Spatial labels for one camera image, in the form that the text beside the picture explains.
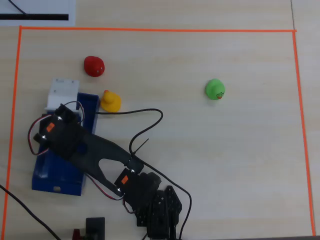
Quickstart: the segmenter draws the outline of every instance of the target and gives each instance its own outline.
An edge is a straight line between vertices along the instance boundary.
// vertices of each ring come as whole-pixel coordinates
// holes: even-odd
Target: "wire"
[[[80,108],[81,108],[81,111],[82,111],[82,119],[79,123],[82,123],[84,120],[85,120],[85,110],[84,110],[84,107],[82,106],[81,102],[79,101],[69,101],[67,102],[66,104],[64,104],[64,106],[68,105],[68,104],[71,104],[71,103],[78,103]]]
[[[40,156],[40,155],[46,153],[46,152],[49,150],[49,148],[46,148],[46,149],[43,150],[42,152],[36,153],[36,152],[34,151],[33,147],[32,147],[32,143],[31,143],[31,131],[32,131],[32,129],[34,128],[34,126],[35,126],[37,123],[39,123],[39,122],[41,122],[42,120],[44,120],[44,119],[46,119],[46,118],[48,118],[48,117],[51,117],[51,116],[52,116],[52,114],[47,114],[47,115],[44,115],[44,116],[41,116],[41,117],[37,118],[37,119],[31,124],[31,126],[30,126],[30,128],[29,128],[29,131],[28,131],[28,144],[29,144],[29,148],[30,148],[31,153],[32,153],[33,155],[35,155],[35,156]]]
[[[96,114],[99,115],[124,115],[124,114],[134,114],[134,113],[141,113],[141,112],[148,112],[148,111],[156,111],[159,112],[161,114],[160,118],[158,119],[158,121],[156,121],[154,124],[152,124],[151,126],[147,127],[146,129],[138,132],[136,135],[133,136],[133,138],[131,139],[130,143],[129,143],[129,151],[131,156],[133,157],[135,154],[132,151],[132,143],[134,142],[134,140],[139,137],[141,134],[145,133],[146,131],[152,129],[154,126],[156,126],[158,123],[160,123],[160,121],[162,120],[162,118],[164,117],[164,113],[157,109],[157,108],[146,108],[146,109],[140,109],[140,110],[134,110],[134,111],[123,111],[123,112],[96,112]]]
[[[16,200],[27,212],[31,215],[35,220],[37,220],[38,223],[40,223],[42,226],[44,226],[57,240],[61,240],[60,237],[47,225],[45,224],[40,218],[38,218],[19,198],[17,198],[13,193],[11,193],[9,190],[5,189],[4,186],[0,184],[0,188],[5,191],[10,197],[12,197],[14,200]]]
[[[16,9],[19,10],[20,13],[24,15],[28,15],[25,11],[22,11],[21,8],[19,8],[17,5],[15,5],[11,0],[8,0]]]
[[[111,200],[115,200],[115,201],[120,201],[121,199],[124,198],[125,195],[122,195],[122,197],[120,198],[114,198],[113,196],[110,196],[108,193],[106,193],[97,183],[96,181],[87,173],[84,173],[92,182],[93,184],[100,190],[100,192],[102,192],[107,198],[111,199]]]
[[[142,240],[145,240],[147,236],[148,236],[148,233],[146,233],[146,234],[143,236]]]
[[[130,143],[129,143],[129,151],[131,153],[131,157],[133,157],[135,155],[135,152],[132,151],[132,144],[134,142],[134,140],[139,137],[141,134],[145,133],[146,131],[152,129],[154,126],[156,126],[164,117],[164,113],[157,109],[157,108],[146,108],[146,109],[140,109],[140,110],[135,110],[135,111],[124,111],[124,112],[96,112],[96,114],[99,115],[124,115],[124,114],[133,114],[133,113],[140,113],[140,112],[147,112],[147,111],[156,111],[159,112],[161,114],[160,118],[158,121],[156,121],[154,124],[152,124],[151,126],[147,127],[146,129],[138,132],[136,135],[133,136],[133,138],[131,139]],[[183,221],[181,230],[180,230],[180,235],[179,235],[179,240],[181,240],[182,237],[182,232],[184,230],[184,227],[186,225],[186,222],[188,220],[188,217],[190,215],[190,211],[191,211],[191,207],[192,207],[192,197],[190,195],[190,193],[185,190],[184,188],[182,188],[181,186],[179,186],[178,184],[176,184],[174,181],[172,181],[170,178],[168,178],[166,175],[164,175],[162,172],[160,172],[159,170],[157,170],[156,168],[154,168],[153,166],[151,166],[150,164],[146,163],[145,161],[143,161],[140,158],[137,158],[141,163],[143,163],[145,166],[147,166],[148,168],[152,169],[153,171],[155,171],[156,173],[158,173],[159,175],[161,175],[162,177],[164,177],[169,183],[171,183],[172,185],[176,186],[178,189],[180,189],[181,191],[183,191],[184,193],[186,193],[189,197],[189,208],[188,211],[186,213],[185,219]]]
[[[136,211],[130,211],[130,210],[127,208],[125,199],[122,200],[122,205],[124,206],[124,208],[125,208],[125,210],[126,210],[126,212],[127,212],[128,214],[134,214],[134,213],[136,212]]]

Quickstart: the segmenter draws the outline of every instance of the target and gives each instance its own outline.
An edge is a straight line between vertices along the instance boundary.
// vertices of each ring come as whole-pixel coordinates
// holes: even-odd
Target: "orange tape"
[[[127,31],[127,32],[174,32],[174,33],[293,33],[295,29],[161,29],[121,27],[51,27],[23,26],[24,30],[86,30],[86,31]]]
[[[304,145],[306,181],[307,181],[307,186],[308,186],[311,230],[312,230],[312,235],[315,236],[316,235],[316,226],[315,226],[314,204],[313,204],[311,178],[310,178],[310,165],[309,165],[307,134],[306,134],[306,126],[305,126],[304,105],[303,105],[302,93],[301,93],[300,72],[299,72],[298,52],[297,52],[297,41],[296,41],[296,34],[294,32],[292,32],[292,40],[293,40],[293,51],[294,51],[294,61],[295,61],[296,82],[297,82],[297,85],[298,85],[298,94],[299,94],[299,105],[300,105],[300,115],[301,115],[302,135],[303,135],[303,145]]]
[[[9,140],[9,153],[8,153],[8,167],[6,169],[6,183],[5,183],[5,188],[6,189],[9,189],[9,183],[10,183],[10,170],[11,170],[12,147],[13,147],[14,128],[15,128],[16,96],[17,96],[18,70],[19,70],[19,59],[20,59],[20,48],[21,48],[21,35],[22,35],[22,27],[19,26],[18,45],[17,45],[17,49],[16,49],[15,72],[14,72],[14,83],[13,83],[10,140]],[[5,195],[4,195],[3,217],[2,217],[1,240],[5,239],[7,207],[8,207],[8,194],[5,193]]]
[[[302,125],[302,135],[303,135],[303,145],[304,145],[304,156],[305,156],[305,167],[306,167],[306,177],[307,177],[307,187],[308,187],[310,221],[311,221],[312,235],[313,236],[316,235],[312,187],[311,187],[311,178],[310,178],[310,165],[309,165],[308,145],[307,145],[307,135],[306,135],[306,127],[305,127],[305,117],[304,117],[304,108],[303,108],[303,100],[302,100],[302,93],[301,93],[297,43],[296,43],[296,34],[295,34],[297,32],[297,30],[295,30],[295,29],[156,29],[156,28],[116,28],[116,27],[19,26],[19,35],[18,35],[16,60],[15,60],[14,84],[13,84],[10,140],[9,140],[9,151],[8,151],[8,166],[7,166],[7,171],[6,171],[6,184],[5,184],[6,189],[9,189],[9,185],[10,185],[10,170],[11,170],[13,138],[14,138],[16,96],[17,96],[18,70],[19,70],[22,30],[82,30],[82,31],[173,32],[173,33],[292,33],[294,60],[295,60],[295,71],[296,71],[296,80],[297,80],[298,95],[299,95],[299,105],[300,105],[300,115],[301,115],[301,125]],[[3,218],[2,218],[1,240],[5,239],[7,207],[8,207],[8,194],[6,193],[4,195],[4,208],[3,208]]]

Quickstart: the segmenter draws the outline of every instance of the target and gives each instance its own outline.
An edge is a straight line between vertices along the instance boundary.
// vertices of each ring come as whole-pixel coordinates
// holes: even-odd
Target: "blue base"
[[[99,96],[79,92],[77,100],[84,108],[83,127],[94,134],[98,116],[93,112],[99,110]],[[33,190],[81,196],[84,180],[82,171],[51,150],[36,158],[32,176]]]

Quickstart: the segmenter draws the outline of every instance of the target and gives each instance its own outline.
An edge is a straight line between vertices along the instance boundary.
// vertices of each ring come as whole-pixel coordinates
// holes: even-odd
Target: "black plastic part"
[[[150,205],[146,205],[137,209],[134,214],[136,216],[136,225],[137,227],[146,227],[148,223],[149,216],[149,207]]]
[[[15,14],[1,13],[0,20],[53,20],[53,21],[68,21],[69,14]]]
[[[106,179],[99,167],[101,159],[121,162],[136,174],[143,169],[144,165],[138,157],[131,158],[130,153],[114,142],[87,132],[78,124],[78,118],[73,111],[65,105],[61,104],[49,119],[34,139],[91,175],[116,195],[122,196],[124,193]]]
[[[121,192],[125,193],[124,200],[130,204],[132,210],[146,206],[159,188],[161,179],[158,175],[145,172],[140,175],[125,168],[114,182]]]
[[[89,217],[85,220],[86,240],[105,240],[105,218]]]
[[[158,190],[149,207],[149,218],[146,232],[150,239],[169,238],[168,204],[164,191]]]
[[[168,203],[169,215],[172,217],[173,225],[176,226],[179,223],[179,214],[182,210],[182,204],[172,186],[167,186],[164,192]]]
[[[147,227],[147,236],[151,239],[176,240],[181,210],[182,204],[174,188],[167,186],[165,191],[156,192],[152,202],[135,211],[136,225]]]

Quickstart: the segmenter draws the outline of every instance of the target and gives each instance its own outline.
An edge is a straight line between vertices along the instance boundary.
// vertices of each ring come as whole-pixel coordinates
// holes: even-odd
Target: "black stripe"
[[[7,14],[0,13],[0,20],[55,20],[68,21],[69,14]]]

